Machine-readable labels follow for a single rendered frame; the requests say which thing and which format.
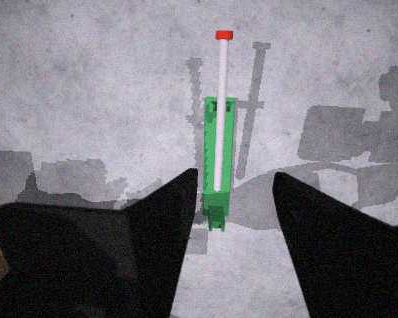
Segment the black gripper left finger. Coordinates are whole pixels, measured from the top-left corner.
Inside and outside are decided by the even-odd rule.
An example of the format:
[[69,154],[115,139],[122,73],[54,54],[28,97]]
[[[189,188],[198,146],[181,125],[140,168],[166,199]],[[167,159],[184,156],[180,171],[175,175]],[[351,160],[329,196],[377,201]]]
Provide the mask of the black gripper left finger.
[[0,205],[0,250],[14,264],[120,279],[129,318],[169,318],[193,224],[198,169],[122,210]]

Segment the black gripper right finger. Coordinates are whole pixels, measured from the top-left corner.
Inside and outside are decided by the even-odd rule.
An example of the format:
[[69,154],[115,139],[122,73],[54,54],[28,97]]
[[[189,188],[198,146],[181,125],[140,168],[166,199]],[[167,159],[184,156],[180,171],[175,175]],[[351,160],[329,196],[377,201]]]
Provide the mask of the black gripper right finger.
[[309,318],[395,318],[398,226],[285,172],[272,193]]

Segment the grey pin with red cap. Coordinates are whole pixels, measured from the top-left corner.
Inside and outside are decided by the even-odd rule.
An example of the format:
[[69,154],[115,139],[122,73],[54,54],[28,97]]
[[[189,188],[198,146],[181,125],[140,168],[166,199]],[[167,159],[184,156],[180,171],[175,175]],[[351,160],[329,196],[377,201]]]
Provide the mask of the grey pin with red cap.
[[233,31],[216,31],[216,39],[219,40],[219,72],[218,72],[218,96],[216,118],[216,142],[215,142],[215,166],[214,166],[214,190],[219,192],[222,185],[222,167],[224,150],[224,132],[228,81],[228,48],[229,40],[233,39]]

